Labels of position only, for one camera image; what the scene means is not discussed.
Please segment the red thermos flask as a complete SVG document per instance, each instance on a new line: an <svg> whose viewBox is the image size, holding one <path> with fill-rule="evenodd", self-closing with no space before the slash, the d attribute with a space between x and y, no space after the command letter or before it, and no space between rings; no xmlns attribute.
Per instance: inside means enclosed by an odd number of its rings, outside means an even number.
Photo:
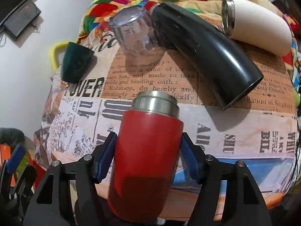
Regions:
<svg viewBox="0 0 301 226"><path fill-rule="evenodd" d="M142 91L119 128L108 206L120 219L150 222L159 217L178 161L183 122L177 100Z"/></svg>

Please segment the small black wall monitor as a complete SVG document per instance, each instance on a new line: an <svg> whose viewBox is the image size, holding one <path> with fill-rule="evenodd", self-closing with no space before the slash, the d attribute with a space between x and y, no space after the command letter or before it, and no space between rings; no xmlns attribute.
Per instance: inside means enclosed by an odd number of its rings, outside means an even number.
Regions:
<svg viewBox="0 0 301 226"><path fill-rule="evenodd" d="M41 10L31 1L26 1L17 8L3 24L4 31L16 41L22 32L38 18Z"/></svg>

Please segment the black thermos flask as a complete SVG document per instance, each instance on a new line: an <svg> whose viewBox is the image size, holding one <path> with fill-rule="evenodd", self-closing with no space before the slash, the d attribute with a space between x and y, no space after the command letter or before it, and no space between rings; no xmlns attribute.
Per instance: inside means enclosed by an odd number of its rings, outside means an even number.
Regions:
<svg viewBox="0 0 301 226"><path fill-rule="evenodd" d="M248 95L264 78L233 40L191 11L164 2L153 5L150 16L201 75L223 110Z"/></svg>

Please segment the white thermos flask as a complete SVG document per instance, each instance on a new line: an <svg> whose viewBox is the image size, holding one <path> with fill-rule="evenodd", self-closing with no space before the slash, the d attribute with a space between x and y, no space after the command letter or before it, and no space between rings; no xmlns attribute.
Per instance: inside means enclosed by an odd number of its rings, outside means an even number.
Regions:
<svg viewBox="0 0 301 226"><path fill-rule="evenodd" d="M292 33L285 20L248 0L222 0L222 25L229 38L278 56L291 52Z"/></svg>

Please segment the clear plastic cup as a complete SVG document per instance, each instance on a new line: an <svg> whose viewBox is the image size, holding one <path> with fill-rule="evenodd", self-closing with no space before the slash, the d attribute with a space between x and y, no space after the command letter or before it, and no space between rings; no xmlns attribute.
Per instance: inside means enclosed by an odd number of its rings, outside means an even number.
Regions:
<svg viewBox="0 0 301 226"><path fill-rule="evenodd" d="M165 54L162 34L142 6L127 7L110 18L112 29L127 62L145 66L161 60Z"/></svg>

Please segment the dark green cup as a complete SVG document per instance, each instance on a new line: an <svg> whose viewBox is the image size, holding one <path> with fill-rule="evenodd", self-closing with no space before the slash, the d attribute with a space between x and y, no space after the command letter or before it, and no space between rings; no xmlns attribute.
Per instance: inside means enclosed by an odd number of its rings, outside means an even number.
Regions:
<svg viewBox="0 0 301 226"><path fill-rule="evenodd" d="M61 79L67 83L77 84L89 67L93 55L93 50L69 42L61 66Z"/></svg>

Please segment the colourful patchwork quilt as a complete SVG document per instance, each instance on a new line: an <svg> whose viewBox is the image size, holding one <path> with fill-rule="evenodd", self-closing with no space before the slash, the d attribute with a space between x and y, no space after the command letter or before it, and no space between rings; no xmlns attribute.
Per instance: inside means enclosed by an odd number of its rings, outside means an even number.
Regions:
<svg viewBox="0 0 301 226"><path fill-rule="evenodd" d="M283 15L295 32L300 23L282 1L250 0ZM183 55L170 49L156 63L145 66L127 64L109 20L118 11L134 5L150 9L160 2L175 3L213 25L221 25L222 0L95 0L86 11L80 29L81 45L94 50L96 65L91 72L71 88L77 96L99 97L104 93L118 97L119 93L157 90L189 93L204 90L203 80Z"/></svg>

